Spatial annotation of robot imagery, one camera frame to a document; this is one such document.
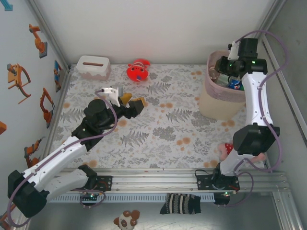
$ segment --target white wall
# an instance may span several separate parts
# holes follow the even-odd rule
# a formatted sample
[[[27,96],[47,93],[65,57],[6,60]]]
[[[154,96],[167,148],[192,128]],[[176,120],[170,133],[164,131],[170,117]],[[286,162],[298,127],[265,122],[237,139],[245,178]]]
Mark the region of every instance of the white wall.
[[[13,11],[4,11],[0,4],[0,121],[7,125],[7,130],[0,135],[0,215],[6,210],[7,178],[15,169],[22,172],[27,168],[24,159],[24,148],[31,146],[42,136],[46,138],[41,142],[40,149],[34,154],[38,157],[44,152],[49,129],[43,119],[40,109],[40,97],[43,87],[47,89],[55,105],[59,100],[60,91],[55,92],[54,60],[57,59],[50,44],[47,56],[40,59],[34,44],[34,36],[29,32],[29,24],[37,25],[25,1],[10,0]],[[38,32],[42,41],[46,41],[43,33]],[[7,64],[18,63],[28,72],[31,83],[24,87],[31,96],[21,104],[24,97],[14,87],[8,89],[13,83],[8,83]],[[47,99],[45,108],[52,109]]]
[[[36,0],[70,63],[204,63],[258,29],[273,0]]]

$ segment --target sock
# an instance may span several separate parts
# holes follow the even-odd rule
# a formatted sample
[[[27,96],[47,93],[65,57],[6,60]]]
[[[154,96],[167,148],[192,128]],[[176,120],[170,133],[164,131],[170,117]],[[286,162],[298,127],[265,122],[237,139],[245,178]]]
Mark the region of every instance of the sock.
[[[168,193],[160,214],[196,214],[200,212],[200,196]]]

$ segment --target red plush toy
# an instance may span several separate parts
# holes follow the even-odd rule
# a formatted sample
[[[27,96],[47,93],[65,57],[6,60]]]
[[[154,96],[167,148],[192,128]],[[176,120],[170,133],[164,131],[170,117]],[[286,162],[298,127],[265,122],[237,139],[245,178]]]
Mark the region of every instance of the red plush toy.
[[[150,65],[149,61],[145,59],[137,59],[133,64],[128,64],[128,77],[133,81],[142,81],[148,76],[147,67]]]
[[[217,146],[218,150],[222,152],[222,155],[220,156],[220,160],[224,161],[228,155],[231,153],[232,149],[234,148],[234,145],[231,143],[222,143]],[[250,161],[252,163],[256,163],[259,161],[265,161],[266,157],[263,153],[260,153],[258,156],[253,157]]]

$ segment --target pink plush toy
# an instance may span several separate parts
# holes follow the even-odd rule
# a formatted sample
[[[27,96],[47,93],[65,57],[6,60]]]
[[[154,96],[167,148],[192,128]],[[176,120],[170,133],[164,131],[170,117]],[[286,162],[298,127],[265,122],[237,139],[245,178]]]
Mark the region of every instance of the pink plush toy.
[[[234,146],[231,143],[222,143],[222,144],[219,144],[217,148],[219,151],[222,152],[222,155],[220,156],[220,160],[224,161],[228,157],[228,155],[230,154]],[[257,157],[253,157],[250,161],[252,163],[256,163],[259,161],[264,161],[265,159],[266,159],[265,155],[263,153],[260,153]]]

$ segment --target cable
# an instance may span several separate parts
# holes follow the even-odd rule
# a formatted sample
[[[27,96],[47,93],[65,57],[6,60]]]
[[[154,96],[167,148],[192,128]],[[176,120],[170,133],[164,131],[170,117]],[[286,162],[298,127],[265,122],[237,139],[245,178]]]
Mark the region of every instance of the cable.
[[[72,145],[75,145],[77,143],[80,143],[82,141],[87,141],[87,140],[92,140],[92,139],[96,139],[96,138],[103,138],[104,136],[112,133],[114,131],[114,129],[116,128],[117,126],[117,123],[118,123],[118,119],[117,119],[117,115],[116,115],[116,112],[114,110],[114,108],[112,107],[112,105],[106,100],[104,99],[99,93],[102,92],[102,90],[97,90],[95,91],[95,95],[98,96],[101,100],[103,100],[106,105],[110,108],[110,110],[112,111],[113,113],[113,116],[114,116],[114,125],[113,125],[113,128],[111,130],[109,130],[108,132],[106,133],[103,133],[101,135],[97,135],[97,136],[93,136],[93,137],[89,137],[89,138],[83,138],[83,139],[80,139],[80,140],[77,140],[77,141],[74,141],[72,143],[70,143],[69,145],[65,146],[63,149],[66,150],[68,149],[70,146]],[[50,157],[49,159],[47,159],[45,162],[43,162],[40,166],[38,166],[36,169],[35,169],[35,172],[38,172],[42,167],[44,167],[48,162],[50,162],[52,159],[54,159],[55,157],[57,157],[59,154],[62,153],[62,149],[60,149],[58,152],[56,152],[54,155],[52,155],[52,157]],[[26,220],[25,223],[23,224],[16,224],[14,223],[13,219],[12,219],[12,216],[11,216],[11,204],[13,202],[13,199],[15,198],[16,196],[16,193],[19,191],[19,189],[24,185],[25,182],[27,182],[32,176],[34,175],[34,173],[31,173],[29,174],[17,187],[16,189],[14,190],[14,192],[12,193],[11,197],[10,197],[10,200],[9,200],[9,203],[8,203],[8,206],[7,206],[7,216],[8,216],[8,220],[9,220],[9,223],[13,226],[13,227],[16,227],[16,228],[20,228],[24,225],[26,225],[29,221],[30,221],[30,218]]]
[[[204,170],[204,169],[197,169],[197,170],[195,170],[195,172],[194,172],[196,178],[197,178],[197,175],[196,175],[196,172],[197,172],[197,171],[202,171],[202,172],[207,173],[208,175],[211,175],[211,174],[209,174],[209,173],[208,173],[206,170]]]
[[[226,205],[225,207],[235,207],[235,206],[243,204],[250,197],[251,193],[253,192],[253,189],[254,189],[254,178],[253,178],[253,175],[250,172],[241,172],[240,174],[237,175],[237,177],[239,177],[239,176],[241,176],[242,174],[245,174],[245,173],[248,174],[250,176],[250,178],[251,178],[250,192],[247,194],[247,196],[243,200],[241,200],[241,201],[239,201],[239,202],[237,202],[237,203],[235,203],[233,205]]]
[[[262,105],[261,91],[262,91],[262,87],[263,87],[264,83],[269,78],[271,78],[277,72],[281,71],[286,65],[288,65],[288,63],[289,63],[289,55],[288,55],[288,49],[285,46],[285,44],[282,42],[282,40],[278,36],[276,36],[275,34],[269,32],[269,31],[266,31],[266,30],[255,30],[255,31],[249,32],[246,35],[244,35],[241,38],[239,38],[238,40],[236,40],[236,43],[241,41],[241,39],[243,39],[244,37],[246,37],[248,35],[251,35],[251,34],[254,34],[254,33],[265,33],[265,34],[268,34],[268,35],[271,35],[272,37],[274,37],[279,42],[279,44],[282,46],[284,54],[285,54],[285,62],[277,70],[275,70],[273,73],[271,73],[271,74],[269,74],[268,76],[265,77],[265,79],[260,83],[259,90],[258,90],[258,100],[259,100],[260,113],[261,113],[261,116],[262,116],[262,119],[263,119],[264,123],[267,125],[269,130],[272,132],[272,134],[273,134],[273,136],[274,136],[274,138],[275,138],[275,140],[277,142],[277,145],[278,145],[278,159],[277,159],[277,162],[271,168],[261,169],[261,168],[257,167],[256,165],[254,165],[254,163],[251,162],[250,159],[244,158],[243,160],[241,160],[236,165],[236,167],[234,168],[234,171],[236,172],[237,169],[240,167],[240,165],[243,164],[244,161],[247,161],[254,169],[256,169],[258,171],[261,171],[261,172],[267,172],[268,173],[268,172],[271,172],[271,171],[275,170],[281,164],[281,162],[282,162],[282,155],[283,155],[283,149],[282,149],[282,145],[280,143],[280,140],[278,138],[278,135],[276,134],[276,132],[274,131],[274,129],[272,128],[272,126],[270,125],[270,123],[268,122],[268,120],[265,117],[265,113],[264,113],[264,109],[263,109],[263,105]],[[250,175],[250,177],[251,177],[252,185],[251,185],[250,192],[240,202],[238,202],[236,204],[233,204],[233,205],[227,205],[225,207],[235,207],[237,205],[243,204],[250,197],[250,195],[251,195],[251,193],[253,191],[253,188],[254,188],[254,178],[253,178],[252,174],[249,173],[249,172],[241,172],[240,174],[237,175],[237,177],[239,177],[240,175],[242,175],[244,173]]]

